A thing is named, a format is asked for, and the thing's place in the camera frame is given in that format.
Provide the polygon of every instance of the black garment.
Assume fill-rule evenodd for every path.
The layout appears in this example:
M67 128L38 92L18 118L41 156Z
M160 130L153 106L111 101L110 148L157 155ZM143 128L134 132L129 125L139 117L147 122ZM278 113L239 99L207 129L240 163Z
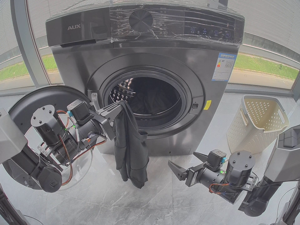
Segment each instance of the black garment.
M147 165L149 162L148 148L145 140L147 133L140 131L136 119L129 105L121 101L122 112L115 118L115 163L120 171L123 181L131 180L134 186L142 188L147 178Z
M147 88L138 92L130 101L130 107L137 114L155 115L172 107L173 101L161 88Z

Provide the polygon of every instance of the control knob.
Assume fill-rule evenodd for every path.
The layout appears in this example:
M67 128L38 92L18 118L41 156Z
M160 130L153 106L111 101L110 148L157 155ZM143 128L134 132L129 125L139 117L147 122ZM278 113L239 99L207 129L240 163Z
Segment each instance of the control knob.
M151 29L153 24L153 17L145 9L137 9L129 16L129 25L138 32L145 32Z

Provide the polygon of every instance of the aux logo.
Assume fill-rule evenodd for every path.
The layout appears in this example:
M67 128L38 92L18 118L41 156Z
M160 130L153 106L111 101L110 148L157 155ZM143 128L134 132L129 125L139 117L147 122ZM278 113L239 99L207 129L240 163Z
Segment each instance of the aux logo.
M76 29L76 28L81 28L81 27L80 27L80 24L73 25L72 27L69 26L69 27L68 27L68 30L70 30L70 29Z

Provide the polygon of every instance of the yellow warning sticker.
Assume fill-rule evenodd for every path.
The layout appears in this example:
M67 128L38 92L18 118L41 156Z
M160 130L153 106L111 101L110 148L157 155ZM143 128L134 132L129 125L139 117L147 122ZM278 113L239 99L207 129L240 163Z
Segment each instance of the yellow warning sticker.
M210 106L211 103L212 103L211 100L207 100L207 101L206 101L206 105L205 105L205 107L203 108L203 110L208 110L208 108L209 108L209 106Z

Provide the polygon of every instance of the basket handle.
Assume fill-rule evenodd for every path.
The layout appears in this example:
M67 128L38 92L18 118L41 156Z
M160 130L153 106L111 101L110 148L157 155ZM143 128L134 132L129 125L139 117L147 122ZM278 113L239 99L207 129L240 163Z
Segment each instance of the basket handle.
M245 126L247 126L247 125L248 125L248 120L247 120L247 118L246 118L246 116L245 116L244 111L243 111L242 108L241 108L241 110L240 110L240 114L241 114L242 119L243 119L243 121L244 121L244 123L245 123Z

